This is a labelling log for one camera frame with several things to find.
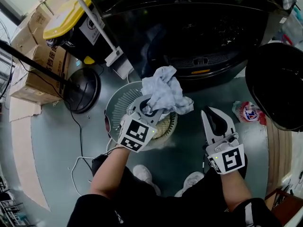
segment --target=yellow lid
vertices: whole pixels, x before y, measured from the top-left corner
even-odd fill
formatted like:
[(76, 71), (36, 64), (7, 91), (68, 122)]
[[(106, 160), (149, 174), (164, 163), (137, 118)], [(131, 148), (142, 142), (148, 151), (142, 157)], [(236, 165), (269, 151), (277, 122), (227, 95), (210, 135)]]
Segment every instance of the yellow lid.
[[(91, 0), (84, 0), (86, 5), (91, 5)], [(83, 15), (84, 10), (77, 0), (69, 0), (62, 4), (43, 32), (45, 40), (53, 39), (70, 31)]]
[(91, 65), (91, 64), (95, 63), (95, 61), (92, 58), (90, 58), (89, 56), (85, 57), (83, 62), (84, 62), (84, 64), (87, 64), (87, 65)]

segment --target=white pole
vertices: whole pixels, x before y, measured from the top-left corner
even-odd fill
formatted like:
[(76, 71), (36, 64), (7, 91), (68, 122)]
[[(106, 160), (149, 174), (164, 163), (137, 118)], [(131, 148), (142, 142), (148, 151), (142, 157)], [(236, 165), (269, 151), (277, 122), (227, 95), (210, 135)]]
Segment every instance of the white pole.
[(98, 23), (98, 21), (96, 20), (95, 16), (90, 11), (89, 7), (86, 5), (86, 3), (84, 2), (84, 0), (77, 0), (77, 1), (81, 5), (81, 7), (84, 9), (84, 11), (86, 12), (86, 14), (90, 18), (90, 20), (94, 23), (94, 25), (96, 26), (96, 28), (98, 29), (98, 31), (102, 34), (103, 38), (106, 40), (106, 42), (108, 43), (108, 45), (112, 48), (113, 52), (115, 52), (116, 55), (119, 55), (119, 53), (120, 53), (119, 50), (117, 50), (116, 47), (113, 45), (113, 43), (110, 41), (109, 37), (104, 32), (104, 30), (101, 28), (100, 24)]

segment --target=white cable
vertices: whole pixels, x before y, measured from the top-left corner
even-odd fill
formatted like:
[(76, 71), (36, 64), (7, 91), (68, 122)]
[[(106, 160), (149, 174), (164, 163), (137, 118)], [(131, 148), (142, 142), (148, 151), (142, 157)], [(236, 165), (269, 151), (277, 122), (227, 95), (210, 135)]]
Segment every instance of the white cable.
[[(110, 149), (110, 150), (107, 150), (107, 151), (106, 151), (104, 154), (102, 154), (102, 155), (106, 155), (106, 154), (108, 154), (110, 151), (112, 151), (112, 150), (114, 150), (114, 149), (116, 149), (116, 148), (122, 148), (122, 147), (120, 147), (120, 146), (114, 147), (114, 148), (112, 148), (112, 149)], [(76, 165), (77, 165), (79, 159), (95, 159), (95, 157), (78, 157), (77, 160), (76, 160), (76, 162), (75, 162), (74, 167), (73, 167), (72, 170), (71, 170), (71, 180), (72, 180), (72, 184), (74, 185), (74, 188), (75, 188), (77, 194), (79, 194), (79, 196), (82, 196), (82, 195), (78, 192), (78, 189), (77, 189), (77, 187), (76, 187), (74, 178), (73, 178), (73, 176), (72, 176), (72, 173), (73, 173), (73, 171), (74, 171), (74, 169), (75, 169), (75, 167), (76, 167)]]
[(129, 82), (129, 74), (131, 74), (131, 72), (129, 72), (129, 73), (127, 74), (127, 82), (128, 82), (128, 84), (130, 84), (130, 82)]
[(72, 184), (74, 185), (74, 188), (75, 188), (77, 194), (79, 194), (79, 196), (82, 196), (82, 195), (78, 192), (78, 189), (77, 189), (76, 184), (75, 184), (75, 182), (74, 182), (74, 178), (73, 178), (73, 176), (72, 176), (72, 173), (73, 173), (73, 171), (74, 171), (74, 169), (75, 169), (75, 167), (76, 167), (76, 165), (77, 165), (77, 163), (78, 163), (78, 160), (79, 160), (80, 158), (82, 158), (82, 159), (95, 159), (95, 158), (93, 158), (93, 157), (78, 157), (77, 160), (76, 160), (76, 162), (75, 162), (74, 167), (73, 167), (72, 170), (71, 170), (71, 180), (72, 180)]
[(107, 143), (107, 145), (106, 145), (106, 151), (109, 150), (109, 145), (110, 145), (110, 142), (112, 142), (112, 139), (113, 139), (113, 138), (110, 138), (110, 140), (108, 141), (108, 143)]

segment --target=label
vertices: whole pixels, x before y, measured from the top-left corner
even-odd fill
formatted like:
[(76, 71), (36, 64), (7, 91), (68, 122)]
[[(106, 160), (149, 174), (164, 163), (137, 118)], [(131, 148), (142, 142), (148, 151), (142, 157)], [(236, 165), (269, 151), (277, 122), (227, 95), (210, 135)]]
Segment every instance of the label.
[(75, 47), (75, 46), (74, 46), (74, 44), (73, 44), (73, 43), (71, 43), (71, 42), (69, 42), (69, 41), (68, 41), (68, 42), (66, 42), (65, 44), (66, 44), (68, 47)]
[[(103, 23), (102, 19), (100, 18), (97, 9), (94, 8), (91, 11), (98, 21), (99, 25), (103, 29), (105, 24)], [(87, 39), (91, 42), (92, 45), (95, 45), (97, 39), (100, 36), (100, 32), (98, 31), (97, 27), (94, 25), (94, 23), (90, 20), (89, 17), (86, 18), (86, 20), (83, 22), (83, 24), (79, 27), (81, 32), (87, 37)]]
[(42, 95), (44, 95), (45, 93), (43, 93), (43, 92), (35, 92), (35, 94), (38, 95), (38, 96), (42, 96)]
[(287, 20), (287, 18), (286, 18), (286, 17), (281, 18), (281, 20), (280, 20), (280, 24), (285, 23), (285, 21), (286, 21), (286, 20)]
[(193, 71), (191, 74), (199, 74), (199, 73), (204, 73), (204, 72), (209, 72), (210, 69), (207, 69), (207, 70), (196, 70), (196, 71)]
[(27, 92), (29, 92), (29, 93), (35, 93), (36, 92), (35, 89), (31, 89), (29, 87), (25, 88), (24, 90), (27, 91)]
[(256, 110), (254, 110), (253, 106), (254, 105), (252, 105), (251, 107), (247, 107), (247, 105), (244, 106), (244, 115), (248, 121), (257, 120), (258, 113)]

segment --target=person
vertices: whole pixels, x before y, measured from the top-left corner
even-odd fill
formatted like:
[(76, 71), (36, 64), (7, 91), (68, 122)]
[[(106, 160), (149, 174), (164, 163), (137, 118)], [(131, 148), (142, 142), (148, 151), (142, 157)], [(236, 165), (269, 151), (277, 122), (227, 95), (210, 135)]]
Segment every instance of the person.
[(89, 194), (79, 197), (67, 227), (197, 225), (279, 227), (264, 201), (245, 185), (246, 167), (225, 175), (210, 168), (187, 178), (179, 197), (161, 197), (144, 166), (125, 166), (130, 150), (114, 149), (93, 160)]

